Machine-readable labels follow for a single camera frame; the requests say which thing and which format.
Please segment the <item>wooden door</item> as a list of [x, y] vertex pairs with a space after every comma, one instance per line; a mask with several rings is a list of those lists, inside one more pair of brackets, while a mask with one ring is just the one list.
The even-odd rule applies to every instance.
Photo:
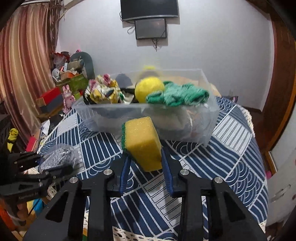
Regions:
[[276, 10], [267, 3], [274, 39], [271, 83], [263, 108], [263, 120], [256, 128], [256, 140], [262, 153], [269, 152], [283, 133], [295, 100], [295, 39]]

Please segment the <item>floral yellow cloth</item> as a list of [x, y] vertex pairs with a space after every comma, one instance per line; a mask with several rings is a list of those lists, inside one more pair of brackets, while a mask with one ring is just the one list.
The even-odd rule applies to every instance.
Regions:
[[132, 90], [121, 90], [118, 82], [109, 74], [90, 79], [83, 100], [85, 104], [130, 104], [134, 101]]

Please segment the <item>clear plastic storage box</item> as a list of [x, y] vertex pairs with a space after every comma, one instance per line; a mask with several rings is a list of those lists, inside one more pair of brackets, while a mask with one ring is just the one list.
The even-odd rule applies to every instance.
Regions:
[[139, 80], [149, 76], [156, 76], [163, 81], [172, 81], [182, 85], [192, 83], [209, 92], [206, 104], [196, 106], [178, 106], [175, 108], [159, 104], [85, 104], [80, 98], [73, 104], [73, 108], [79, 114], [81, 120], [94, 132], [108, 132], [114, 135], [121, 133], [122, 125], [134, 118], [151, 117], [155, 110], [159, 109], [182, 109], [186, 110], [193, 119], [194, 127], [199, 133], [195, 138], [174, 139], [173, 141], [194, 142], [207, 145], [213, 133], [219, 110], [211, 84], [201, 69], [165, 69], [157, 71], [132, 71], [126, 73], [112, 74], [111, 78], [116, 79], [121, 88], [133, 88]]

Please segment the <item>black wall television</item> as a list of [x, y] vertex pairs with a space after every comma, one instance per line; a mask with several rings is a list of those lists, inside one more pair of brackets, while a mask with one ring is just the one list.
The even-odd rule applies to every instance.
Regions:
[[177, 0], [121, 0], [120, 7], [124, 21], [179, 16]]

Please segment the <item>grey green cushion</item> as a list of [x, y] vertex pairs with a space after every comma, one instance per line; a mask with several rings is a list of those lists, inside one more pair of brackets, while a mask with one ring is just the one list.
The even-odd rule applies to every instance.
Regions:
[[70, 60], [71, 62], [79, 62], [79, 69], [82, 71], [82, 74], [86, 79], [95, 79], [92, 57], [88, 53], [82, 51], [76, 52], [73, 55], [71, 55]]

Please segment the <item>yellow green sponge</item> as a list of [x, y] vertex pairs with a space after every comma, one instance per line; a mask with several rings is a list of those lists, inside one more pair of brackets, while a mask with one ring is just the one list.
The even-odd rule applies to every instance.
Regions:
[[144, 172], [162, 168], [162, 145], [149, 116], [135, 118], [122, 125], [121, 146]]

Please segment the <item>cream drawstring pouch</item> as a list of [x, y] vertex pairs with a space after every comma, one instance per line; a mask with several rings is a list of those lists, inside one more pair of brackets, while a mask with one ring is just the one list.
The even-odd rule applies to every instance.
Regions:
[[151, 114], [153, 124], [163, 139], [195, 138], [199, 133], [193, 119], [182, 109], [159, 109]]

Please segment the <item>striped pink curtain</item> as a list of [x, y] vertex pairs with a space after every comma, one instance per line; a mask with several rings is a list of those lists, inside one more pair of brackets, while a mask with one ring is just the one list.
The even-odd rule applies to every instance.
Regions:
[[1, 100], [27, 144], [40, 127], [36, 100], [54, 88], [60, 1], [19, 6], [1, 30]]

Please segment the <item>small black wall monitor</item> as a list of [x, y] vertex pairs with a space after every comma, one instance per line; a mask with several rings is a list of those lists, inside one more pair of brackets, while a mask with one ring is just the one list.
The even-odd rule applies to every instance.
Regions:
[[137, 40], [166, 39], [167, 22], [165, 18], [142, 19], [135, 21], [135, 37]]

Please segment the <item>red box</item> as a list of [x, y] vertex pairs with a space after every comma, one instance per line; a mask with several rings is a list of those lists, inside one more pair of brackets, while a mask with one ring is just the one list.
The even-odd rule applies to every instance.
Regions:
[[46, 106], [60, 94], [61, 94], [61, 90], [59, 87], [52, 88], [49, 91], [43, 93], [38, 99], [36, 99], [36, 105], [38, 107]]

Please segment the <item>green knit glove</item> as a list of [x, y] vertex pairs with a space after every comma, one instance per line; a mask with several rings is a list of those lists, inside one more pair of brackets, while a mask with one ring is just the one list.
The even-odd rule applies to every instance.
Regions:
[[149, 104], [163, 104], [169, 107], [182, 105], [193, 106], [205, 104], [209, 98], [209, 92], [192, 83], [183, 85], [175, 84], [172, 81], [164, 82], [165, 89], [150, 93], [146, 97]]

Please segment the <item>green storage box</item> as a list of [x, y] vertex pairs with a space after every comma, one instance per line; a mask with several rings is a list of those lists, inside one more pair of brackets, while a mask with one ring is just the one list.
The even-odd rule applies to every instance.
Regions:
[[88, 86], [88, 79], [86, 79], [84, 75], [80, 74], [72, 78], [67, 78], [63, 81], [57, 82], [55, 84], [55, 86], [58, 87], [61, 92], [63, 92], [62, 87], [66, 85], [69, 85], [70, 90], [73, 94], [75, 94], [80, 90], [84, 90]]

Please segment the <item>yellow round sponge ball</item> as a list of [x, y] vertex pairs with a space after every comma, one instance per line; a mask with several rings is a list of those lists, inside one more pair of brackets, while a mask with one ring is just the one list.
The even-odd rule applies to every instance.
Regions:
[[149, 76], [140, 80], [135, 86], [135, 98], [139, 103], [145, 103], [146, 97], [156, 91], [164, 91], [164, 83], [155, 76]]

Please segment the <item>pink rabbit toy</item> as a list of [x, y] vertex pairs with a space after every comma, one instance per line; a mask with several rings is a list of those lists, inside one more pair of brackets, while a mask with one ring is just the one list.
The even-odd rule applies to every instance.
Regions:
[[70, 90], [70, 86], [66, 85], [62, 87], [63, 89], [63, 113], [68, 114], [71, 110], [72, 105], [76, 101], [72, 91]]

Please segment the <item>blue patterned tablecloth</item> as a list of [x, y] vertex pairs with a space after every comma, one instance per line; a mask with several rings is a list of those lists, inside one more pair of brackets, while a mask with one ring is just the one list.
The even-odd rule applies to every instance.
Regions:
[[[262, 229], [268, 214], [267, 178], [259, 147], [246, 109], [217, 97], [220, 108], [208, 145], [162, 141], [171, 157], [198, 177], [221, 177], [237, 194]], [[51, 132], [40, 154], [58, 144], [78, 150], [78, 177], [94, 177], [121, 155], [120, 137], [90, 131], [76, 111], [71, 111]], [[161, 171], [144, 173], [132, 164], [126, 192], [111, 200], [115, 240], [176, 240], [181, 200], [165, 188]]]

